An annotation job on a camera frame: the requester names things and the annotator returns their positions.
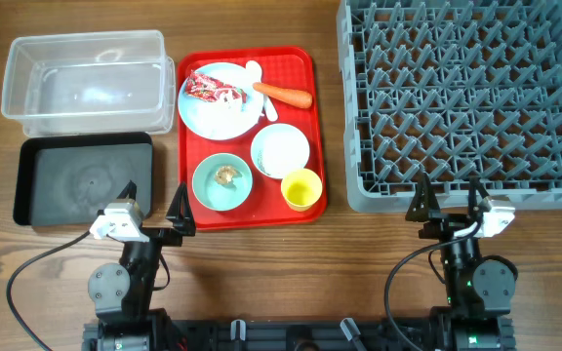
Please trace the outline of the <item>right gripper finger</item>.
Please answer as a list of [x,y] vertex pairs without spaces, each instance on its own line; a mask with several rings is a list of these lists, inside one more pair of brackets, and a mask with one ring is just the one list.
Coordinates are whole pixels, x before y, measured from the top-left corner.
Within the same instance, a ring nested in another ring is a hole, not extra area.
[[432,188],[429,175],[423,173],[416,186],[415,195],[405,215],[406,221],[427,222],[438,218],[441,209]]
[[470,215],[478,215],[489,210],[489,192],[485,189],[478,176],[469,179],[467,212]]

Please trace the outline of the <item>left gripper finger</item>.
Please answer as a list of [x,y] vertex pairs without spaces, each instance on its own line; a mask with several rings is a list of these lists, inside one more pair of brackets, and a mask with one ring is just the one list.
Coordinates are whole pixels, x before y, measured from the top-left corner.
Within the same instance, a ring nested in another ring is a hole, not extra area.
[[117,200],[136,200],[137,191],[136,184],[130,180],[117,196]]
[[174,229],[194,228],[194,216],[189,205],[185,182],[180,183],[165,218],[172,223]]

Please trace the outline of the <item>mint green bowl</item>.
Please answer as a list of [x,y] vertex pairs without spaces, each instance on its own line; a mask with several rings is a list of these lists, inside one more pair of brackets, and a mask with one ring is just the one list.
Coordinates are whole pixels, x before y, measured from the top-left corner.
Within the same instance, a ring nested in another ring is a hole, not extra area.
[[226,212],[246,201],[254,179],[243,159],[230,153],[217,153],[196,167],[191,183],[200,204],[209,210]]

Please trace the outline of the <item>brown food scrap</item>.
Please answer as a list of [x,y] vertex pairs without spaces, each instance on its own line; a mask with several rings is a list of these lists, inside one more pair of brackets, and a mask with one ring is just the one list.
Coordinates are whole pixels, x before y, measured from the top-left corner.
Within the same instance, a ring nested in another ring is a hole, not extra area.
[[236,178],[241,177],[242,174],[231,165],[220,166],[215,175],[214,180],[219,185],[230,185]]

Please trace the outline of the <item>white rice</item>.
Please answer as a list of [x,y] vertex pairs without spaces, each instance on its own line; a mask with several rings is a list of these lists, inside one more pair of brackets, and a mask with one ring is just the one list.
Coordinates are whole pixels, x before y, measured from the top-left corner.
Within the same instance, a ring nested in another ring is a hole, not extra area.
[[265,174],[283,178],[306,164],[304,141],[294,133],[273,133],[264,136],[260,166]]

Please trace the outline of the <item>light blue bowl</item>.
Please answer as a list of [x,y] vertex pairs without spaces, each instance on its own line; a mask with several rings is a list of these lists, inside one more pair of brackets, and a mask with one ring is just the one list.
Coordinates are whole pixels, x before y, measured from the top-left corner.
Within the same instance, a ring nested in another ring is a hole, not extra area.
[[272,124],[261,129],[251,143],[251,158],[265,176],[282,179],[302,169],[310,157],[309,141],[297,127]]

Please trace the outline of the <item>white tissue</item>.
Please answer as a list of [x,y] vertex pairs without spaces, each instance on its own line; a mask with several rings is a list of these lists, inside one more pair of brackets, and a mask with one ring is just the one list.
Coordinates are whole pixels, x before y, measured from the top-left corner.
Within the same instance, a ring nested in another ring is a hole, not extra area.
[[225,109],[232,111],[242,111],[248,96],[239,90],[226,90],[220,92],[218,102]]

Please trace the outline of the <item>yellow plastic cup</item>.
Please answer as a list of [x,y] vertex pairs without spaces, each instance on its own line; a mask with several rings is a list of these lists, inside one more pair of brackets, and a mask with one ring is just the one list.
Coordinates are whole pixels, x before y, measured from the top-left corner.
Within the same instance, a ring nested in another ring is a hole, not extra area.
[[287,174],[281,181],[281,192],[287,205],[294,211],[309,210],[323,194],[320,176],[310,169],[299,169]]

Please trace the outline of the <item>red snack wrapper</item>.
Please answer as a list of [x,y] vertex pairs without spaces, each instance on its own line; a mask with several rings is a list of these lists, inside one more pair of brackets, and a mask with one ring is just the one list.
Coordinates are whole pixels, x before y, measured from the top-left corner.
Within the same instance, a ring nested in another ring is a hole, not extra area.
[[185,80],[184,92],[207,102],[217,102],[220,92],[226,90],[239,90],[245,93],[235,86],[203,73],[192,72]]

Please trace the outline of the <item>orange carrot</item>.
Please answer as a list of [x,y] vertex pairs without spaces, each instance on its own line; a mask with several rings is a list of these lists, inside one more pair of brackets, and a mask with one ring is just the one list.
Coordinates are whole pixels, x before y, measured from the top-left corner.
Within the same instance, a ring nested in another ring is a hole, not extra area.
[[306,91],[279,88],[261,82],[254,83],[253,89],[270,98],[280,100],[301,109],[307,109],[313,103],[312,95]]

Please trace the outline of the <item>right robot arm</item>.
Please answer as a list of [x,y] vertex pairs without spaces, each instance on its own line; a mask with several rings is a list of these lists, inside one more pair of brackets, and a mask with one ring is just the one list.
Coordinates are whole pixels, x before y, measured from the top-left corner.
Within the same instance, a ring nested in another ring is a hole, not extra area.
[[441,211],[428,175],[423,175],[405,219],[421,222],[422,239],[436,240],[448,305],[433,307],[414,333],[423,350],[507,351],[516,348],[511,311],[518,270],[499,255],[480,253],[479,241],[502,233],[515,208],[492,196],[478,178],[469,181],[467,212]]

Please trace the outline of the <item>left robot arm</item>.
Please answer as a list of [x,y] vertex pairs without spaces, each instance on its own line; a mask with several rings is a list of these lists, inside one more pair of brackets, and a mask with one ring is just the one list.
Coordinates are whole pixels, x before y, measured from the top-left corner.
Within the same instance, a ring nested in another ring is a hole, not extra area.
[[123,244],[119,261],[97,268],[89,278],[88,293],[98,321],[84,326],[83,350],[185,350],[187,339],[163,308],[151,309],[159,288],[159,268],[167,266],[165,247],[179,247],[195,235],[187,186],[181,183],[166,219],[167,228],[145,228],[136,202],[137,186],[129,182],[116,200],[98,212],[90,233],[97,240]]

